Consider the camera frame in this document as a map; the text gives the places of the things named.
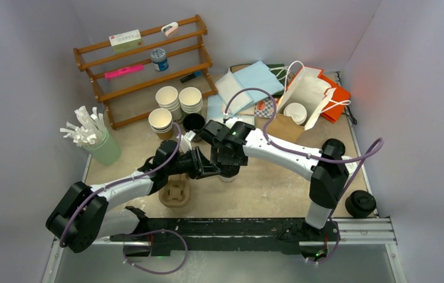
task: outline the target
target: table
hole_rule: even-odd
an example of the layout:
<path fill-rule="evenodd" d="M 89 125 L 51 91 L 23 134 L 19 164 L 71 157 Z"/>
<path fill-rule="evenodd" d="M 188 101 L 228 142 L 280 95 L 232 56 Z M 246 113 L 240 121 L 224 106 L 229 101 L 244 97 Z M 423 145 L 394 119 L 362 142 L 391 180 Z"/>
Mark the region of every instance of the table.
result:
<path fill-rule="evenodd" d="M 221 75 L 213 75 L 217 80 Z M 123 88 L 126 85 L 115 80 L 111 88 Z M 119 120 L 132 117 L 145 110 L 158 108 L 154 94 L 164 85 L 172 85 L 179 91 L 194 86 L 205 92 L 209 86 L 203 77 L 195 78 L 185 84 L 179 80 L 157 85 L 120 97 L 111 102 L 119 109 L 115 116 Z M 206 116 L 207 101 L 204 100 L 203 115 Z M 255 125 L 261 129 L 266 119 L 255 119 Z M 142 120 L 110 130 L 122 149 L 119 160 L 110 166 L 104 166 L 92 160 L 88 168 L 86 184 L 105 183 L 125 177 L 142 166 L 145 160 L 153 156 L 161 140 L 154 134 L 147 120 Z M 336 123 L 330 123 L 320 117 L 315 126 L 305 131 L 296 144 L 320 148 L 330 138 L 341 140 L 346 146 L 346 155 L 357 157 L 356 145 L 351 135 L 347 117 L 342 115 Z M 210 146 L 206 142 L 199 145 L 205 156 L 209 157 Z M 310 183 L 296 173 L 281 168 L 264 160 L 250 158 L 248 166 L 241 167 L 237 178 L 231 183 L 221 182 L 217 177 L 191 180 L 191 199 L 183 208 L 163 206 L 155 193 L 129 201 L 132 205 L 147 213 L 148 217 L 164 218 L 276 218 L 304 217 L 310 205 L 308 190 Z M 344 201 L 355 190 L 367 190 L 364 173 L 361 170 L 345 195 L 340 200 L 334 217 L 351 217 L 345 209 Z"/>

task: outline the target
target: pink object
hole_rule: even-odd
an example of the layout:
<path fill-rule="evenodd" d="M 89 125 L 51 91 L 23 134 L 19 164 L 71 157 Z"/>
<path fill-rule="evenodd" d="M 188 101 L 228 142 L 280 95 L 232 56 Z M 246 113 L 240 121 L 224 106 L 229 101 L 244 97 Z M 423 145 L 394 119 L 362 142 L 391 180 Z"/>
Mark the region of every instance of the pink object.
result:
<path fill-rule="evenodd" d="M 113 72 L 107 72 L 105 73 L 106 75 L 106 79 L 111 79 L 111 78 L 116 78 L 122 75 L 126 75 L 126 74 L 130 74 L 133 72 L 137 72 L 143 70 L 143 65 L 136 65 L 136 66 L 131 66 L 131 67 L 126 67 L 126 68 L 122 68 L 119 69 L 117 71 L 113 71 Z"/>

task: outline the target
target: wooden rack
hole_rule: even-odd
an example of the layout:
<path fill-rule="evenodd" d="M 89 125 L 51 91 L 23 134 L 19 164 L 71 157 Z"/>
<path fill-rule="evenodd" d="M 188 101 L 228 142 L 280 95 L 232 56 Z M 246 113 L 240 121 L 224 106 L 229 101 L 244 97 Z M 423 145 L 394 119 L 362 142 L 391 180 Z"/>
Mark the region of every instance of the wooden rack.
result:
<path fill-rule="evenodd" d="M 203 97 L 211 96 L 211 95 L 217 93 L 215 84 L 213 83 L 213 80 L 211 79 L 211 76 L 208 73 L 208 68 L 213 65 L 213 62 L 212 62 L 211 57 L 209 56 L 208 52 L 206 51 L 205 45 L 203 43 L 203 35 L 208 34 L 208 29 L 206 28 L 206 25 L 203 22 L 203 19 L 199 15 L 196 15 L 195 17 L 188 18 L 188 19 L 183 19 L 181 21 L 178 21 L 178 25 L 179 26 L 187 25 L 187 24 L 192 24 L 194 22 L 197 25 L 197 30 L 194 31 L 194 32 L 190 32 L 190 33 L 184 34 L 184 35 L 179 35 L 177 37 L 169 38 L 167 40 L 163 40 L 163 41 L 160 41 L 160 42 L 157 42 L 157 43 L 154 43 L 154 44 L 144 45 L 144 46 L 142 46 L 140 48 L 136 48 L 136 49 L 125 51 L 125 52 L 118 53 L 118 54 L 114 54 L 114 55 L 111 55 L 109 57 L 98 59 L 98 60 L 95 60 L 95 61 L 92 61 L 92 62 L 85 62 L 83 60 L 82 54 L 88 53 L 88 52 L 92 52 L 92 51 L 95 51 L 95 50 L 99 50 L 99 49 L 102 49 L 102 48 L 105 48 L 105 47 L 109 47 L 109 46 L 111 46 L 110 41 L 104 41 L 104 42 L 93 44 L 93 45 L 90 45 L 90 46 L 86 46 L 86 47 L 82 47 L 82 48 L 75 48 L 74 49 L 74 58 L 76 60 L 76 65 L 78 66 L 78 69 L 81 72 L 85 71 L 88 74 L 88 77 L 90 78 L 91 85 L 93 87 L 93 91 L 95 93 L 95 98 L 97 99 L 97 101 L 99 103 L 103 103 L 104 106 L 106 107 L 106 112 L 107 112 L 107 115 L 109 117 L 109 122 L 110 122 L 111 127 L 113 129 L 116 129 L 116 128 L 119 128 L 119 127 L 123 127 L 123 126 L 128 125 L 128 124 L 130 124 L 132 122 L 145 119 L 145 118 L 147 118 L 149 116 L 150 112 L 147 112 L 147 113 L 143 113 L 143 114 L 140 114 L 138 116 L 129 118 L 129 119 L 124 120 L 124 121 L 118 121 L 118 122 L 114 121 L 113 113 L 112 113 L 111 108 L 109 106 L 109 101 L 111 99 L 114 99 L 114 98 L 117 98 L 117 97 L 121 97 L 121 96 L 123 96 L 125 94 L 132 93 L 134 91 L 141 90 L 143 88 L 150 87 L 152 85 L 155 85 L 155 84 L 158 84 L 158 83 L 162 83 L 162 82 L 167 81 L 167 80 L 171 80 L 171 79 L 178 78 L 178 77 L 183 77 L 183 76 L 186 76 L 188 74 L 194 73 L 195 71 L 201 71 L 203 73 L 204 77 L 206 78 L 206 80 L 207 80 L 207 82 L 208 82 L 208 84 L 209 84 L 209 86 L 211 88 L 210 91 L 208 91 L 206 93 L 203 93 Z M 156 28 L 151 28 L 151 29 L 147 29 L 147 30 L 144 30 L 144 31 L 140 31 L 140 35 L 142 37 L 145 37 L 145 36 L 150 35 L 150 34 L 155 34 L 157 32 L 161 32 L 161 27 L 156 27 Z M 164 76 L 162 76 L 160 78 L 155 78 L 153 80 L 145 81 L 143 83 L 139 83 L 139 84 L 133 85 L 131 87 L 126 87 L 124 89 L 113 91 L 113 92 L 110 92 L 110 93 L 104 93 L 102 87 L 100 86 L 100 84 L 97 81 L 97 80 L 99 80 L 101 78 L 104 78 L 105 77 L 105 73 L 93 74 L 93 72 L 90 70 L 91 67 L 95 67 L 97 65 L 108 63 L 108 62 L 111 62 L 111 61 L 114 61 L 114 60 L 117 60 L 117 59 L 120 59 L 120 58 L 123 58 L 123 57 L 126 57 L 126 56 L 130 56 L 130 55 L 133 55 L 133 54 L 138 54 L 140 52 L 148 51 L 148 50 L 151 50 L 151 49 L 154 49 L 154 48 L 157 48 L 157 47 L 161 47 L 161 46 L 164 46 L 164 45 L 167 45 L 167 44 L 171 44 L 171 43 L 178 42 L 178 41 L 185 40 L 187 38 L 192 38 L 192 37 L 197 37 L 198 38 L 198 43 L 197 44 L 189 46 L 189 47 L 186 47 L 186 48 L 182 48 L 182 49 L 179 49 L 179 50 L 168 52 L 167 56 L 168 57 L 172 57 L 172 56 L 175 56 L 175 55 L 183 54 L 183 53 L 186 53 L 186 52 L 193 51 L 193 50 L 197 49 L 197 50 L 199 50 L 200 64 L 196 65 L 194 67 L 190 67 L 190 68 L 187 68 L 187 69 L 184 69 L 184 70 L 181 70 L 181 71 L 177 71 L 175 73 L 164 75 Z M 125 65 L 125 66 L 122 66 L 120 68 L 117 68 L 117 69 L 114 69 L 114 70 L 109 70 L 109 71 L 115 71 L 115 70 L 118 70 L 118 69 L 121 69 L 121 68 L 124 68 L 124 67 L 130 67 L 130 66 L 140 65 L 140 64 L 145 65 L 145 64 L 149 64 L 149 63 L 151 63 L 151 59 L 146 59 L 146 60 L 143 60 L 143 61 L 140 61 L 140 62 L 136 62 L 136 63 L 129 64 L 129 65 Z"/>

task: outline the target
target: green container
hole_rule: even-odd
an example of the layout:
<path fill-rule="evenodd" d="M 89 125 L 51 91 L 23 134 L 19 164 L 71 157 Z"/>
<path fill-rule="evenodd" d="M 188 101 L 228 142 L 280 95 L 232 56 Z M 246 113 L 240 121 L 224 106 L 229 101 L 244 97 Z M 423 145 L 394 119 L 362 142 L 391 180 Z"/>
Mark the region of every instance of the green container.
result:
<path fill-rule="evenodd" d="M 109 131 L 106 132 L 104 140 L 100 144 L 88 147 L 83 146 L 83 148 L 91 154 L 91 157 L 103 165 L 111 165 L 121 156 L 121 147 L 119 147 L 119 144 L 117 144 Z"/>

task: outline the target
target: green and white box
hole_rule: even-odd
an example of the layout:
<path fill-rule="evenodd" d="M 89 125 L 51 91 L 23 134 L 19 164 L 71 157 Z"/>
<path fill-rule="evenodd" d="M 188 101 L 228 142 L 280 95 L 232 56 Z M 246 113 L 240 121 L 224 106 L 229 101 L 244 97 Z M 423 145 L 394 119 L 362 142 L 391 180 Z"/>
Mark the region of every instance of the green and white box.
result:
<path fill-rule="evenodd" d="M 138 29 L 125 32 L 124 34 L 113 35 L 109 37 L 109 41 L 114 53 L 132 50 L 143 45 L 142 36 L 140 36 Z"/>

